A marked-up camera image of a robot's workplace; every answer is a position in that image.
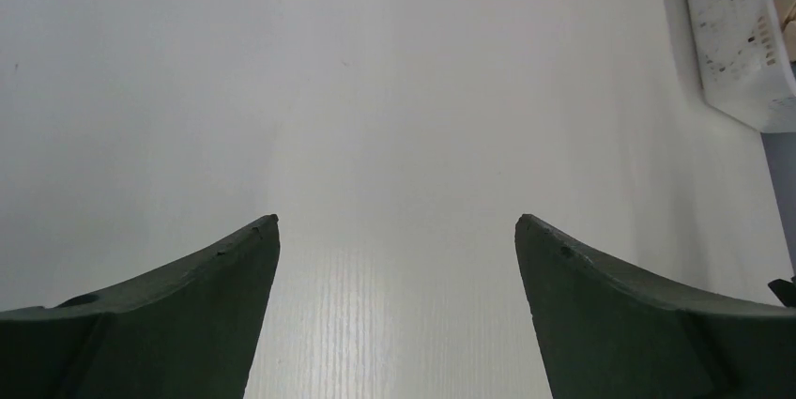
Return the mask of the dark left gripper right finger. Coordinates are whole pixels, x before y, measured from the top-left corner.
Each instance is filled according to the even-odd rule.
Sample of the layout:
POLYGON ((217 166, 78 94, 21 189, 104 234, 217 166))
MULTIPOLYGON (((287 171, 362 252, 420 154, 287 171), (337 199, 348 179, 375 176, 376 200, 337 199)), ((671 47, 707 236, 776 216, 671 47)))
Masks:
POLYGON ((526 214, 515 249, 556 398, 791 398, 795 283, 775 305, 657 275, 526 214))

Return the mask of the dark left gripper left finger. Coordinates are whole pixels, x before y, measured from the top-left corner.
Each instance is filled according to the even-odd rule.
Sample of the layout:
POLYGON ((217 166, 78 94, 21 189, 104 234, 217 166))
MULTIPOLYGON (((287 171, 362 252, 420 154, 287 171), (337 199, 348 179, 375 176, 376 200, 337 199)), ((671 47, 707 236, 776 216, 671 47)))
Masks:
POLYGON ((5 398, 240 398, 280 256, 267 215, 57 306, 1 314, 5 398))

